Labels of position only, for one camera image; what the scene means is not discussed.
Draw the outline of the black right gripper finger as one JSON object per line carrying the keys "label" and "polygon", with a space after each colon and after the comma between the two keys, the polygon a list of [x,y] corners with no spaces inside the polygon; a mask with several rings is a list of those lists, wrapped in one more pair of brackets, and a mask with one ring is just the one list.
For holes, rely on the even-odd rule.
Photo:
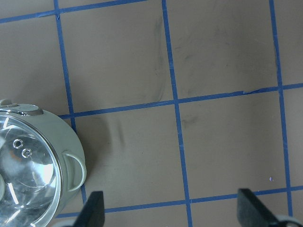
{"label": "black right gripper finger", "polygon": [[278,227],[275,215],[250,189],[239,189],[237,194],[237,219],[242,227]]}

